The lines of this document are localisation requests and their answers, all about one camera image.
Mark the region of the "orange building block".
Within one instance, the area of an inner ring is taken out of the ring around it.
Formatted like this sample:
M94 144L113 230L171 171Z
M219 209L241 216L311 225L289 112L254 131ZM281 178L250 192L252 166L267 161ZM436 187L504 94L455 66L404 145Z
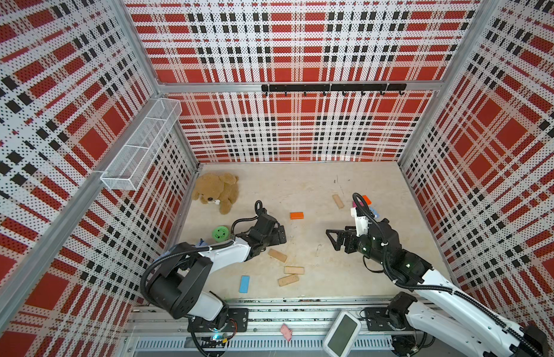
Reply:
M290 219L291 220L303 220L304 219L304 213L303 212L292 212L292 213L290 213Z

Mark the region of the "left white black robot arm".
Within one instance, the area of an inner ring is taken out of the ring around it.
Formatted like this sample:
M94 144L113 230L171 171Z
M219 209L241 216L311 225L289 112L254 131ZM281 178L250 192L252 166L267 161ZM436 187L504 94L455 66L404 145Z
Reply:
M204 287L211 273L252 260L267 248L287 242L284 226L268 214L262 201L256 201L254 211L254 217L235 220L222 242L182 242L160 255L141 277L144 299L175 320L188 318L190 332L245 332L249 310L231 308Z

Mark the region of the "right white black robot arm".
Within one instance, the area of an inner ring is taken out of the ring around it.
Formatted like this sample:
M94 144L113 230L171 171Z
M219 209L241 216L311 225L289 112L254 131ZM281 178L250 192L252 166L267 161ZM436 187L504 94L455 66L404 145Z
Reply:
M327 230L336 251L379 263L400 292L386 314L393 330L410 326L466 356L547 356L549 342L536 326L522 327L463 292L432 264L404 249L387 219L376 220L359 193L352 196L354 226Z

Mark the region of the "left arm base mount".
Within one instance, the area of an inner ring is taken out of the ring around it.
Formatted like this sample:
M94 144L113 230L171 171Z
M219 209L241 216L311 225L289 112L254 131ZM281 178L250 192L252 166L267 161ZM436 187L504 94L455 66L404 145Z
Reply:
M250 311L247 308L224 307L213 321L192 316L188 332L202 356L222 356L237 333L247 331Z

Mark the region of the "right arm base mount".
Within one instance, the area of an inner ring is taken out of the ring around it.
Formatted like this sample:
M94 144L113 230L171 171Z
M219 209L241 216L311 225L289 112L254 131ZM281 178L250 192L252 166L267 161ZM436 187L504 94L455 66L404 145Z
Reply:
M423 349L434 345L436 338L412 327L404 318L386 307L367 307L359 312L369 332L402 332L392 337L392 353L395 356L417 356Z

